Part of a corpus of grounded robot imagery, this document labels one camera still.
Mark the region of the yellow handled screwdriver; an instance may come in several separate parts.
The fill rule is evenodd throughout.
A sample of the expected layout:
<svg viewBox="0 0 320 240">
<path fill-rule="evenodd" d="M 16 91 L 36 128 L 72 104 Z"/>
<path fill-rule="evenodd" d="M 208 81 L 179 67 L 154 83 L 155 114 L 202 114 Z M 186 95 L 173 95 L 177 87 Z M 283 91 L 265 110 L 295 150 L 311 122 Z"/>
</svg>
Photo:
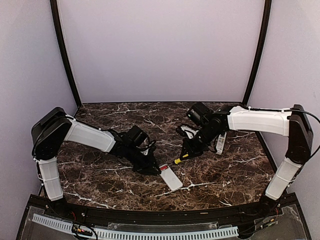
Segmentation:
<svg viewBox="0 0 320 240">
<path fill-rule="evenodd" d="M 184 155 L 180 156 L 179 158 L 175 159 L 173 162 L 174 162 L 174 164 L 178 165 L 182 161 L 187 160 L 188 157 L 189 157 L 189 154 L 187 153 L 187 154 L 184 154 Z"/>
</svg>

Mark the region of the white remote control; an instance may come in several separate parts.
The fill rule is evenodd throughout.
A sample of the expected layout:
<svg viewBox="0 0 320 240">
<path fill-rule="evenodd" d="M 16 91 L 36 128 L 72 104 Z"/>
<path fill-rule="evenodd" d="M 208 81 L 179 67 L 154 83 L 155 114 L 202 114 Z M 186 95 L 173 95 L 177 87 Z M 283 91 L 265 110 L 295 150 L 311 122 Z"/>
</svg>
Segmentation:
<svg viewBox="0 0 320 240">
<path fill-rule="evenodd" d="M 177 191 L 183 187 L 183 183 L 169 166 L 168 169 L 161 171 L 160 177 L 172 192 Z"/>
</svg>

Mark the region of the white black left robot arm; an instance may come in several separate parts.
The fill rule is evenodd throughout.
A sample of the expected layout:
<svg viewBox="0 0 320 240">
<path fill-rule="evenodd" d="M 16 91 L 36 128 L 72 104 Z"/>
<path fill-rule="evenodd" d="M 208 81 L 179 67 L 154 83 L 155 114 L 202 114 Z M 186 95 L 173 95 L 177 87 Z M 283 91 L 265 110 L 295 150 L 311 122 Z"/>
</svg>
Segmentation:
<svg viewBox="0 0 320 240">
<path fill-rule="evenodd" d="M 110 155 L 125 158 L 133 171 L 142 175 L 156 176 L 161 173 L 155 159 L 155 141 L 138 126 L 127 132 L 103 130 L 76 120 L 55 107 L 31 129 L 33 148 L 31 155 L 36 162 L 39 179 L 47 198 L 52 201 L 51 210 L 60 218 L 67 218 L 70 206 L 62 199 L 60 175 L 57 166 L 58 153 L 63 142 L 74 142 Z"/>
</svg>

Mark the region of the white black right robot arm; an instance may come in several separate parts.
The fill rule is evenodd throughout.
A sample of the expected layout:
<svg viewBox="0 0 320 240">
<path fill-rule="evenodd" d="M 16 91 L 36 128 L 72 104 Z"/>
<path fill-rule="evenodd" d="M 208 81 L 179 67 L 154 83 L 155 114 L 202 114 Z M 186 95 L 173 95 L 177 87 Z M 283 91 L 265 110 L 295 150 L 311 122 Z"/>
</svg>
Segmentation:
<svg viewBox="0 0 320 240">
<path fill-rule="evenodd" d="M 202 102 L 195 103 L 186 113 L 198 130 L 181 126 L 183 143 L 181 161 L 201 156 L 212 141 L 227 131 L 253 131 L 281 135 L 288 138 L 284 160 L 266 187 L 264 198 L 255 205 L 255 213 L 266 217 L 300 169 L 312 158 L 313 130 L 309 113 L 296 104 L 292 108 L 262 109 L 241 105 L 223 105 L 209 109 Z"/>
</svg>

